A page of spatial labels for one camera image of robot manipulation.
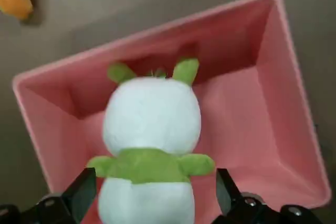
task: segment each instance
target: green plush ear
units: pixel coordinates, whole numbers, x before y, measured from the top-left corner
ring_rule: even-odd
[[[197,75],[199,65],[199,61],[195,58],[181,60],[174,68],[173,79],[191,86]]]
[[[136,78],[136,74],[124,63],[112,64],[107,71],[107,75],[118,84]]]

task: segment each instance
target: screw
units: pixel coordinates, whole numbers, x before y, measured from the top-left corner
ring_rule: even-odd
[[[252,198],[245,199],[245,203],[249,204],[252,207],[255,207],[257,205],[256,201],[254,199],[252,199]]]
[[[301,216],[301,214],[302,214],[301,211],[296,207],[290,207],[290,208],[288,208],[288,211],[295,214],[296,216]]]
[[[44,204],[46,207],[50,207],[55,203],[53,199],[47,200]]]

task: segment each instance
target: pink storage box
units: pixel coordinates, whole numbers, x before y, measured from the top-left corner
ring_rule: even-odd
[[[273,209],[326,204],[330,186],[282,0],[238,0],[18,75],[14,91],[50,190],[62,191],[91,157],[108,154],[101,127],[116,88],[108,65],[170,71],[183,54],[200,60],[195,152]],[[220,214],[215,175],[195,177],[193,186],[196,223],[211,223]],[[95,206],[86,223],[99,223]]]

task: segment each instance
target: plush toy body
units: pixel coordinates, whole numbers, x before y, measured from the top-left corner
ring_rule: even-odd
[[[200,136],[201,113],[188,84],[135,78],[113,93],[103,139],[117,158],[99,156],[88,164],[107,178],[98,204],[104,224],[194,223],[189,177],[211,173],[214,162],[190,154]]]

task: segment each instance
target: green collar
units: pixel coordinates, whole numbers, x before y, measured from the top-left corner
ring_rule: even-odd
[[[176,156],[156,148],[127,148],[117,158],[98,156],[87,165],[98,177],[129,179],[134,184],[151,182],[190,182],[192,175],[207,175],[214,161],[207,155]]]

